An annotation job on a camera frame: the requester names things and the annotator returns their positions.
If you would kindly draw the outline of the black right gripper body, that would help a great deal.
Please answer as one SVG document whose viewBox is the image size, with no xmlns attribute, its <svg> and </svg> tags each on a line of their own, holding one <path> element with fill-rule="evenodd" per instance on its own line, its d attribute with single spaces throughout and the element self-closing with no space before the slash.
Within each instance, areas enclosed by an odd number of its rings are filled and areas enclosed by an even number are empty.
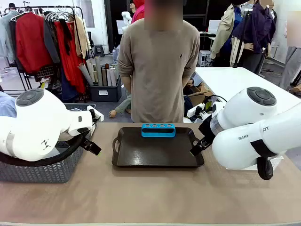
<svg viewBox="0 0 301 226">
<path fill-rule="evenodd" d="M 215 138 L 215 134 L 212 132 L 210 127 L 211 119 L 212 116 L 208 116 L 199 126 L 199 131 L 204 135 L 202 139 L 206 142 L 213 142 Z"/>
</svg>

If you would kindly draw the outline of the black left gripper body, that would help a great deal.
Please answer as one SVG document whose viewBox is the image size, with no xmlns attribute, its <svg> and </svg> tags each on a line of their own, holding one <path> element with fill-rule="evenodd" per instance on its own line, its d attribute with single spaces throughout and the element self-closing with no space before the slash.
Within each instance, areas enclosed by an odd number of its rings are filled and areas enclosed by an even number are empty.
<svg viewBox="0 0 301 226">
<path fill-rule="evenodd" d="M 79 135 L 79 132 L 77 132 L 76 130 L 65 131 L 59 135 L 58 141 L 68 141 L 77 135 Z"/>
</svg>

